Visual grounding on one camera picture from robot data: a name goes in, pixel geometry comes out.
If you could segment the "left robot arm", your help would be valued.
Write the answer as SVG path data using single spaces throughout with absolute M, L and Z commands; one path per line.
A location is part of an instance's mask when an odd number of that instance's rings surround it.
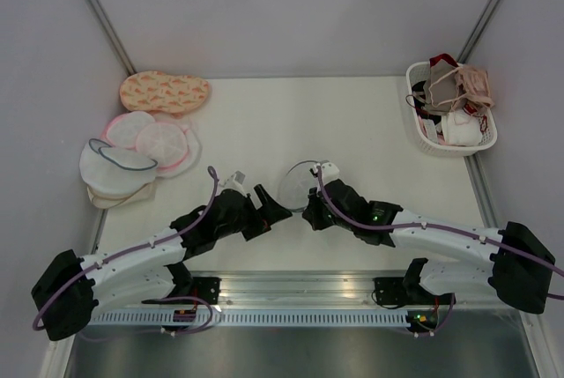
M 174 220 L 144 242 L 105 255 L 77 256 L 71 249 L 54 257 L 33 286 L 38 310 L 35 331 L 51 341 L 79 333 L 96 316 L 145 301 L 182 304 L 192 294 L 184 261 L 212 250 L 224 237 L 245 241 L 268 233 L 292 213 L 263 188 L 260 204 L 236 189 L 216 190 L 208 204 Z

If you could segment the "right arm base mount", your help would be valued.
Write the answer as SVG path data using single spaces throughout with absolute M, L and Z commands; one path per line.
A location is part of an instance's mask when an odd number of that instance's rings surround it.
M 408 306 L 433 306 L 435 296 L 419 284 L 405 281 L 400 277 L 379 277 L 373 279 L 373 302 L 387 309 Z

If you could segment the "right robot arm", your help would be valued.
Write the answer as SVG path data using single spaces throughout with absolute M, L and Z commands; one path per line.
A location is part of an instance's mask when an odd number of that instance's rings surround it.
M 446 263 L 411 261 L 402 291 L 413 303 L 474 293 L 494 295 L 529 314 L 545 310 L 555 258 L 523 224 L 508 222 L 502 229 L 435 224 L 397 204 L 368 201 L 339 179 L 309 190 L 302 217 L 316 231 L 337 226 L 367 245 L 446 256 Z

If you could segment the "white mesh blue-trimmed laundry bag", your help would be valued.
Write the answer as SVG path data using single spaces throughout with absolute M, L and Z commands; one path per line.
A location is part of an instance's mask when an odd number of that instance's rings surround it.
M 293 213 L 303 212 L 308 206 L 309 190 L 317 186 L 312 170 L 323 161 L 306 159 L 292 166 L 278 185 L 277 202 Z

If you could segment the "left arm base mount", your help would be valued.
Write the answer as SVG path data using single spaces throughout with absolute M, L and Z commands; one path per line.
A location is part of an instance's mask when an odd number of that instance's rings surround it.
M 219 277 L 195 277 L 185 288 L 175 287 L 166 297 L 161 299 L 143 300 L 145 305 L 180 305 L 200 304 L 196 298 L 210 305 L 216 305 L 219 300 L 221 279 Z

